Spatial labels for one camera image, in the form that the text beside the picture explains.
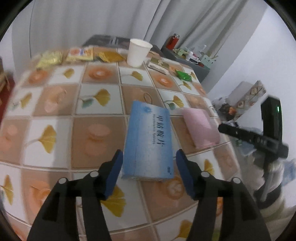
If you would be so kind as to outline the pink sponge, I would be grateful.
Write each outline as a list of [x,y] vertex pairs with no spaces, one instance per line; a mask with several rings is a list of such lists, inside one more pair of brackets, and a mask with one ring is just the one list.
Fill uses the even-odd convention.
[[183,108],[182,115],[197,149],[206,149],[220,143],[218,128],[204,109]]

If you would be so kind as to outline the small white bottle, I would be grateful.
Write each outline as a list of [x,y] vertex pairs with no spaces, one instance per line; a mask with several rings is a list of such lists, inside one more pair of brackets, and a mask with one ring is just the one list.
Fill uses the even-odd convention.
[[193,52],[189,51],[188,54],[186,55],[186,60],[189,61],[193,57],[194,57]]

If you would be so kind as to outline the yellow green snack packet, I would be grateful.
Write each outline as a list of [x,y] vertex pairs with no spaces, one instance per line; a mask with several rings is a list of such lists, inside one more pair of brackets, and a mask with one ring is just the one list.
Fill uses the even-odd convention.
[[45,69],[62,63],[63,54],[60,51],[46,51],[36,65],[37,69]]

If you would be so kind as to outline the patterned tablecloth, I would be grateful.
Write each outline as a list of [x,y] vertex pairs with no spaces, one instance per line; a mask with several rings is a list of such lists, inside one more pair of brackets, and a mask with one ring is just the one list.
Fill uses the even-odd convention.
[[[31,226],[51,189],[62,177],[80,179],[124,148],[134,100],[164,107],[171,115],[173,154],[183,149],[201,170],[219,179],[238,173],[229,138],[196,148],[181,108],[201,108],[221,123],[192,68],[169,59],[170,74],[125,61],[62,63],[37,70],[38,57],[15,85],[1,74],[1,201],[6,219],[20,240]],[[175,70],[193,77],[186,82]],[[114,193],[102,201],[112,240],[185,240],[197,202],[175,177],[165,182],[118,178]]]

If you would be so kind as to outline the gold foil packet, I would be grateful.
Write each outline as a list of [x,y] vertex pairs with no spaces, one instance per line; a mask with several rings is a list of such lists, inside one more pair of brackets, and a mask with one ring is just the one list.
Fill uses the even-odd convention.
[[114,62],[122,62],[125,58],[113,51],[102,51],[96,54],[96,57],[105,63],[114,63]]

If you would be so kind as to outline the dark snack bag on floor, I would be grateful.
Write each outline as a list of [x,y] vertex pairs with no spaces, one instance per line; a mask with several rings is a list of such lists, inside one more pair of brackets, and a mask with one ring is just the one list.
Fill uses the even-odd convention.
[[219,111],[227,121],[233,120],[237,113],[236,108],[227,103],[222,104],[222,106],[219,108]]

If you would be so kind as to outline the blue white medicine box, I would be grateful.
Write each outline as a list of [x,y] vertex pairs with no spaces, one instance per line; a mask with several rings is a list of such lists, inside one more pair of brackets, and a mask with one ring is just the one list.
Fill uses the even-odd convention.
[[170,113],[134,101],[123,152],[122,178],[162,181],[174,178]]

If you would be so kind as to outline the orange yellow snack packet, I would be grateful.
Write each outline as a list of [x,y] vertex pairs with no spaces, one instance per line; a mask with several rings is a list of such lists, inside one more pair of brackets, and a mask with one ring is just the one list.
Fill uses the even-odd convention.
[[66,62],[93,61],[93,48],[92,47],[70,48],[65,61]]

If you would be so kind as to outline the red thermos bottle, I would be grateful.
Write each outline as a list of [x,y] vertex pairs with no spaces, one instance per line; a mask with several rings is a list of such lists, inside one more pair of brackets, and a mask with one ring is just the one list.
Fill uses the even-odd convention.
[[166,44],[166,48],[169,50],[173,50],[179,41],[180,36],[178,34],[173,34]]

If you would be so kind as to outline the patterned rolled mat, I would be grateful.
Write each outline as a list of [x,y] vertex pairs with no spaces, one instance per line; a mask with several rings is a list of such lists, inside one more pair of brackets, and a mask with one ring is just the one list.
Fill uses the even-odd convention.
[[240,118],[248,111],[256,102],[266,93],[266,89],[260,80],[257,80],[254,85],[241,97],[235,104],[236,115],[235,119]]

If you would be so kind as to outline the green storage basket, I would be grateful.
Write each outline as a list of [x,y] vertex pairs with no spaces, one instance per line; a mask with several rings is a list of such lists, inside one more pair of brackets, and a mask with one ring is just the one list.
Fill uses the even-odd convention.
[[208,55],[204,54],[200,62],[210,69],[212,65],[216,62],[216,59],[210,58]]

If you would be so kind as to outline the small green packet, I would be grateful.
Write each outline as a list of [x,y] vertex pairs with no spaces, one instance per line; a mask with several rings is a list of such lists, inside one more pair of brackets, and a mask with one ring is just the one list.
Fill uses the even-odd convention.
[[182,72],[180,70],[175,70],[175,73],[176,73],[177,78],[179,78],[180,80],[192,82],[192,76],[189,75],[188,73]]

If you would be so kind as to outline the gold white small box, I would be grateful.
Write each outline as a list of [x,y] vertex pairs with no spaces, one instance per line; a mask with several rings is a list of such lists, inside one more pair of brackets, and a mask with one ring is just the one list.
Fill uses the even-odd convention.
[[169,65],[168,63],[165,63],[163,60],[152,57],[148,62],[147,62],[148,68],[151,68],[153,70],[156,70],[160,73],[163,73],[165,75],[169,75]]

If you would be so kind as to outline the white paper cup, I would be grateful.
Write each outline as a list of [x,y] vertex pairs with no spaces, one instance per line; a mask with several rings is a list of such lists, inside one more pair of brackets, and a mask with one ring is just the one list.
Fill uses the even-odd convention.
[[152,44],[141,39],[130,39],[127,64],[132,67],[140,67],[147,54],[152,48]]

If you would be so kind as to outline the white fluffy blanket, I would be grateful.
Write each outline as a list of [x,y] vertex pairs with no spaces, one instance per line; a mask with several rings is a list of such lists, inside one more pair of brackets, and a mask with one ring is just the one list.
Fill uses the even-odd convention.
[[240,168],[245,186],[266,223],[271,240],[276,240],[295,213],[295,159],[282,158],[263,169],[266,158],[254,145],[242,142]]

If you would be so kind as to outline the grey curtain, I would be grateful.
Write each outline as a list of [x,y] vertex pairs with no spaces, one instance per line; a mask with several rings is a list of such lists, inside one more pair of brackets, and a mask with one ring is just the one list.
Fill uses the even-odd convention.
[[12,50],[20,75],[49,49],[81,46],[93,35],[138,38],[161,47],[206,45],[215,52],[246,1],[32,1],[14,20]]

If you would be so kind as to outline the grey cabinet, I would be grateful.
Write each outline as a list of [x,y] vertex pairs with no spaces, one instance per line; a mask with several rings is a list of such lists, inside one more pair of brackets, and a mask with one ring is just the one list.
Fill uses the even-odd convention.
[[190,61],[187,61],[187,60],[181,58],[180,56],[175,54],[172,50],[169,50],[166,47],[163,47],[161,49],[161,52],[164,54],[164,56],[166,58],[168,58],[170,60],[176,61],[176,62],[181,63],[183,65],[190,66],[194,70],[198,80],[201,83],[204,81],[204,79],[207,77],[207,75],[210,72],[210,69],[208,67],[206,67],[204,65],[201,66],[200,64],[191,63]]

